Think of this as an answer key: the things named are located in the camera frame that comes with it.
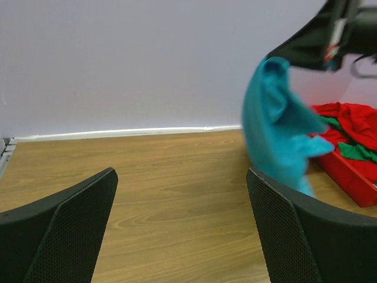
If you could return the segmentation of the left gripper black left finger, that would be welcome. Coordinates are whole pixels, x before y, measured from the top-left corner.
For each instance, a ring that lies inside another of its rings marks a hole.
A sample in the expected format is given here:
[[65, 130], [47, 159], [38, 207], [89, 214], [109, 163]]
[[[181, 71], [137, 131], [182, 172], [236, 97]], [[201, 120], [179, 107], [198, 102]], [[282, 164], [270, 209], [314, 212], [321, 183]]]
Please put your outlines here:
[[1, 282], [91, 282], [113, 206], [113, 168], [1, 213]]

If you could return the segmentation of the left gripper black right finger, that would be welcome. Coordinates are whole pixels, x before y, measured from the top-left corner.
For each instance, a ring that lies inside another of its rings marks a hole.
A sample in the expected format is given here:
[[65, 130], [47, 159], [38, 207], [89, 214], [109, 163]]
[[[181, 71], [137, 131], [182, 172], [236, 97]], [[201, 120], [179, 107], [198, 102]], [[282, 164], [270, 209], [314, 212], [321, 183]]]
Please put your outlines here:
[[247, 172], [271, 282], [376, 282], [376, 218], [340, 209]]

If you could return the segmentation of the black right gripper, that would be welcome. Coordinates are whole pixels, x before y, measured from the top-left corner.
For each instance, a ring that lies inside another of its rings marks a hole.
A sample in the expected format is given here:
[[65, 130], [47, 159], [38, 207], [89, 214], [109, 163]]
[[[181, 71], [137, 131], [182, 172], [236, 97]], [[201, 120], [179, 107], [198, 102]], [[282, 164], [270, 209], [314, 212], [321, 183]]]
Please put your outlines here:
[[376, 6], [361, 1], [326, 1], [304, 27], [267, 54], [292, 66], [316, 71], [337, 71], [343, 58], [376, 59]]

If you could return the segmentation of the teal t-shirt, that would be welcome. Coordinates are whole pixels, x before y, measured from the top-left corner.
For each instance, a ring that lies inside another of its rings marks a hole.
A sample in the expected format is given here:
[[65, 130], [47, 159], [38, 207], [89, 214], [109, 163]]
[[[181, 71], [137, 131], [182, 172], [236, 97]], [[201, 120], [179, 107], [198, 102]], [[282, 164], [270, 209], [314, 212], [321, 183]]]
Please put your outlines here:
[[308, 196], [309, 160], [334, 151], [321, 137], [327, 131], [320, 116], [290, 88], [290, 63], [264, 58], [250, 79], [242, 107], [242, 128], [248, 155], [258, 170]]

